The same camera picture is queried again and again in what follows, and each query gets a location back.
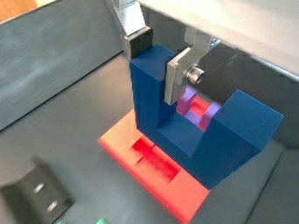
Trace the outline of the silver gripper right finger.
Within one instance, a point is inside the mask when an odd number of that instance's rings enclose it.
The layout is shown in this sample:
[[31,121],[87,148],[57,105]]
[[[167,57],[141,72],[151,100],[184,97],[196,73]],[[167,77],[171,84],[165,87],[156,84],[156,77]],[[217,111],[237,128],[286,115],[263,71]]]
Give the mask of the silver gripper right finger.
[[191,47],[179,52],[165,66],[163,99],[168,105],[173,105],[177,102],[188,83],[197,84],[201,81],[204,72],[199,69],[200,59],[220,42],[211,35],[191,27],[185,28],[184,41]]

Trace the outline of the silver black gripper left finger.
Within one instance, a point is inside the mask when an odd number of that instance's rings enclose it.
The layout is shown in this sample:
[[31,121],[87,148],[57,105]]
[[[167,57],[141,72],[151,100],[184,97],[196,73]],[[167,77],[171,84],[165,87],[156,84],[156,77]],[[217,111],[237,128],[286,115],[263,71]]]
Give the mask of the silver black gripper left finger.
[[123,50],[129,59],[152,46],[153,30],[145,25],[140,3],[136,0],[105,0],[115,19]]

